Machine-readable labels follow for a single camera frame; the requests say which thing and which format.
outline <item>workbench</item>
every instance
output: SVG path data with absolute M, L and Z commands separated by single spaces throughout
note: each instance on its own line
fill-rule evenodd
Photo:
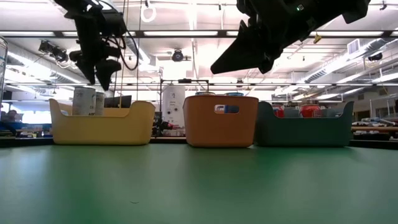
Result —
M 0 149 L 0 223 L 395 223 L 398 151 Z

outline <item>orange basket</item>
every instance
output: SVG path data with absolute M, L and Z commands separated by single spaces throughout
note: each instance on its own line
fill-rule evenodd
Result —
M 187 142 L 195 147 L 249 147 L 259 100 L 246 96 L 190 96 L 184 102 Z M 220 113 L 222 105 L 237 108 Z

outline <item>yellow basket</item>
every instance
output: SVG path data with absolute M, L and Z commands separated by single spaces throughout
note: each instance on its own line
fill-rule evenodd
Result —
M 155 116 L 155 106 L 145 101 L 134 102 L 127 114 L 123 109 L 109 113 L 124 116 L 66 116 L 54 99 L 50 99 L 50 110 L 56 144 L 148 144 Z

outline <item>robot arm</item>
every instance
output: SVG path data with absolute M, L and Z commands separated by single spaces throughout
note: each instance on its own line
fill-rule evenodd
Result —
M 104 90 L 109 89 L 111 75 L 121 70 L 121 64 L 109 56 L 119 58 L 121 50 L 126 48 L 123 35 L 127 33 L 136 43 L 130 33 L 127 31 L 126 24 L 123 21 L 123 15 L 118 12 L 107 1 L 96 0 L 54 0 L 55 3 L 67 10 L 65 17 L 75 21 L 78 41 L 81 50 L 70 53 L 70 59 L 76 62 L 77 67 L 83 72 L 91 84 L 95 84 L 95 76 L 101 83 Z M 123 42 L 122 46 L 118 44 L 117 39 Z
M 238 0 L 250 18 L 240 23 L 238 38 L 211 66 L 214 74 L 258 68 L 268 72 L 283 49 L 305 40 L 339 15 L 346 23 L 366 16 L 370 0 Z

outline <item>basket handle hole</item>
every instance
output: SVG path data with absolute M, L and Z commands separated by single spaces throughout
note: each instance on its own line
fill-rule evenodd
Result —
M 216 114 L 237 114 L 239 110 L 239 106 L 235 105 L 216 105 L 214 107 L 214 112 Z

